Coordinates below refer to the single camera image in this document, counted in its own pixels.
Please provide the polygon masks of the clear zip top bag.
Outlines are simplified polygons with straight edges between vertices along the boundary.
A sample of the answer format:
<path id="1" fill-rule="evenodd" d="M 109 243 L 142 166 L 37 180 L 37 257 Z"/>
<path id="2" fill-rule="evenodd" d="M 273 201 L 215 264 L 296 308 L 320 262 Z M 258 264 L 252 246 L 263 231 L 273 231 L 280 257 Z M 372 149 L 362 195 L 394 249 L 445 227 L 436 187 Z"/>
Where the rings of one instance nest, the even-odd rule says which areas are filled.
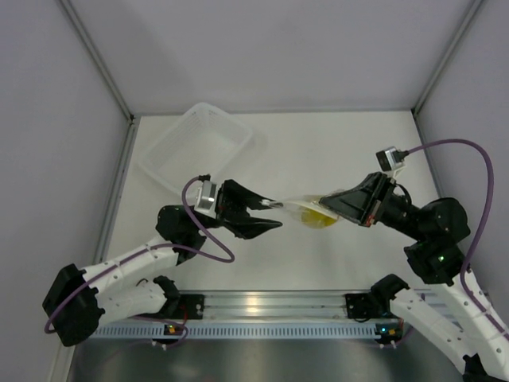
<path id="1" fill-rule="evenodd" d="M 344 219 L 343 217 L 341 217 L 338 213 L 333 212 L 331 209 L 324 207 L 320 203 L 322 197 L 324 197 L 324 195 L 307 194 L 299 197 L 279 199 L 270 205 L 270 209 L 279 209 L 301 224 L 303 224 L 301 222 L 301 213 L 306 209 L 314 210 L 326 216 L 334 217 L 338 220 L 336 223 L 342 221 Z"/>

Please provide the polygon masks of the yellow fake food slice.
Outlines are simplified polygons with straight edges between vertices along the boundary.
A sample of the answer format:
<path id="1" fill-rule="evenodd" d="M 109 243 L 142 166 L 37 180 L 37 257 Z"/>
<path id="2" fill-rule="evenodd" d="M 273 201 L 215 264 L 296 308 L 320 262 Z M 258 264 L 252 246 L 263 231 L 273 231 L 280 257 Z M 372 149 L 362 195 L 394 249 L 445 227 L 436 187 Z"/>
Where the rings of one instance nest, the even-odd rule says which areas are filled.
<path id="1" fill-rule="evenodd" d="M 334 225 L 338 220 L 326 216 L 320 212 L 306 209 L 301 213 L 301 222 L 304 226 L 312 229 L 323 229 Z"/>

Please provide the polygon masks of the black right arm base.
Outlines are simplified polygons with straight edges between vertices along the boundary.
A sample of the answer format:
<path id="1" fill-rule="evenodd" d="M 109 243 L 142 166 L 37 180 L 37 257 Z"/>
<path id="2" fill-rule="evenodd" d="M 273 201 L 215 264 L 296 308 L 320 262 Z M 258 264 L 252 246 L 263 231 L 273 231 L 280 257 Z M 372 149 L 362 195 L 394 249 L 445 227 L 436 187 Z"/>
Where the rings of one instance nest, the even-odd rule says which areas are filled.
<path id="1" fill-rule="evenodd" d="M 372 293 L 351 293 L 344 297 L 349 319 L 366 322 L 383 316 L 383 306 Z"/>

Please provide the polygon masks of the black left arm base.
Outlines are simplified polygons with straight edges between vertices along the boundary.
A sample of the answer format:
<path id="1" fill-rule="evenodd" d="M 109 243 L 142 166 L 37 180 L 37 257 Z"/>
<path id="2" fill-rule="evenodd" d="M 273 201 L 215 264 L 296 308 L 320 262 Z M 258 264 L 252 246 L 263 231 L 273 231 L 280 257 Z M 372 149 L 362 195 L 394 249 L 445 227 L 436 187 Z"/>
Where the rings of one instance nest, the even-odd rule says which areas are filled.
<path id="1" fill-rule="evenodd" d="M 170 298 L 158 313 L 169 320 L 202 320 L 205 296 L 203 294 L 181 294 Z"/>

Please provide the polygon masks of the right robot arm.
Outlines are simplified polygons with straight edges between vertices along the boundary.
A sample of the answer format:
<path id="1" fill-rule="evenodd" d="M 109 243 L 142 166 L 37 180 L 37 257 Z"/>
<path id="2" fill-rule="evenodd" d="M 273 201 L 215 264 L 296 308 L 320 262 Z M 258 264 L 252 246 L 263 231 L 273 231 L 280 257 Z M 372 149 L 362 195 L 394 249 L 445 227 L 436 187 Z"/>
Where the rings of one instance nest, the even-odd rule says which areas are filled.
<path id="1" fill-rule="evenodd" d="M 356 187 L 330 193 L 320 206 L 361 227 L 381 223 L 415 242 L 403 249 L 413 273 L 448 307 L 455 322 L 439 314 L 397 275 L 389 274 L 366 294 L 346 297 L 348 316 L 400 318 L 453 363 L 465 381 L 508 379 L 508 328 L 484 296 L 458 244 L 470 229 L 464 208 L 441 198 L 422 208 L 397 182 L 370 173 Z"/>

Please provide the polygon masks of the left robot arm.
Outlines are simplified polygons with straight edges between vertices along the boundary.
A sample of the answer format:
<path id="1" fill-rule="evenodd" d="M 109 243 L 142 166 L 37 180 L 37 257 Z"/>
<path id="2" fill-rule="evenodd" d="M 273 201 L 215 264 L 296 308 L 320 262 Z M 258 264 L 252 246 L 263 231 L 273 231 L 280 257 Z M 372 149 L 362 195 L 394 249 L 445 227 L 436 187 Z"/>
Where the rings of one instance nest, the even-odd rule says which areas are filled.
<path id="1" fill-rule="evenodd" d="M 45 333 L 71 347 L 112 322 L 184 318 L 185 303 L 167 272 L 195 256 L 233 263 L 235 255 L 212 230 L 225 228 L 251 240 L 280 228 L 279 221 L 251 216 L 275 203 L 233 180 L 217 185 L 209 176 L 191 179 L 180 204 L 159 210 L 154 238 L 102 263 L 82 268 L 71 263 L 59 270 L 42 302 Z"/>

